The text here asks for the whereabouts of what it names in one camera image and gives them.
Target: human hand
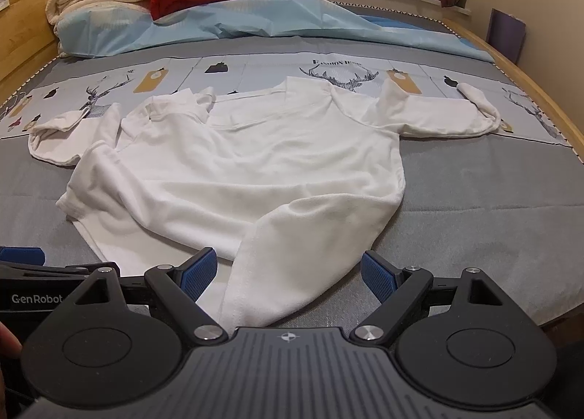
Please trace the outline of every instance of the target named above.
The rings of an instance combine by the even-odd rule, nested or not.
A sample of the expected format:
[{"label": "human hand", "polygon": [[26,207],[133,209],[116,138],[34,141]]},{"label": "human hand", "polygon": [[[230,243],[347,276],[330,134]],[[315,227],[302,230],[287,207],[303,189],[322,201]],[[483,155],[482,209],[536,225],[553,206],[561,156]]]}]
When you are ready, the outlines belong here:
[{"label": "human hand", "polygon": [[[22,345],[17,337],[0,323],[0,355],[8,358],[20,357]],[[7,419],[6,414],[6,393],[4,391],[4,378],[0,373],[0,419]]]}]

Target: wooden bed frame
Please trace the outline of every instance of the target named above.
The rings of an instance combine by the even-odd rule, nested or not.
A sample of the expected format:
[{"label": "wooden bed frame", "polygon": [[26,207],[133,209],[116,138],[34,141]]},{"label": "wooden bed frame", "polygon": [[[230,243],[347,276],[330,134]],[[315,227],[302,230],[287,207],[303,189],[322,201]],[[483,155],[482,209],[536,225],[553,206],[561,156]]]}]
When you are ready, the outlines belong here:
[{"label": "wooden bed frame", "polygon": [[[0,12],[0,105],[31,76],[57,57],[57,39],[45,17],[47,0],[10,0]],[[459,36],[489,52],[496,65],[548,115],[575,151],[584,158],[584,136],[562,109],[539,85],[497,50],[459,23],[444,23]],[[558,319],[544,328],[556,343],[584,338],[584,314]]]}]

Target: shirt sleeve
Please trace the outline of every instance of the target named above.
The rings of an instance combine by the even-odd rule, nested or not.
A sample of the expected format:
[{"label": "shirt sleeve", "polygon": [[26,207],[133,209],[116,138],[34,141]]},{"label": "shirt sleeve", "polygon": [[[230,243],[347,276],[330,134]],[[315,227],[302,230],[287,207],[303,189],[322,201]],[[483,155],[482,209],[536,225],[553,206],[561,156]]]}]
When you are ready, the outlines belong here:
[{"label": "shirt sleeve", "polygon": [[414,96],[387,79],[361,121],[406,137],[477,137],[496,131],[501,116],[485,94],[466,83],[458,90],[466,99]]}]

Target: light blue sheet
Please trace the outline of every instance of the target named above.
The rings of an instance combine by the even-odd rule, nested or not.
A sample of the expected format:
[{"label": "light blue sheet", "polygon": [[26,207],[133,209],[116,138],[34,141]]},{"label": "light blue sheet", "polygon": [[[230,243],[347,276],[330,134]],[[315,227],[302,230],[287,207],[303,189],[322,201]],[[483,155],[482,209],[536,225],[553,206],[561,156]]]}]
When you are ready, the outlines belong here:
[{"label": "light blue sheet", "polygon": [[454,35],[382,28],[326,0],[230,0],[181,10],[156,22],[137,9],[104,5],[71,12],[56,30],[62,50],[81,57],[255,35],[387,43],[493,62],[488,53],[465,45]]}]

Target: bed headboard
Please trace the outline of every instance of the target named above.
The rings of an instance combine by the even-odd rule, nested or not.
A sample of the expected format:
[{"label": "bed headboard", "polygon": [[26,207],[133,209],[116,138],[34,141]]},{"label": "bed headboard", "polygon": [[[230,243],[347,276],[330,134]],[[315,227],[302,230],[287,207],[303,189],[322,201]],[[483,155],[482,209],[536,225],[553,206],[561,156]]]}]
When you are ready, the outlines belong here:
[{"label": "bed headboard", "polygon": [[10,0],[10,6],[0,11],[0,104],[57,56],[46,2]]}]

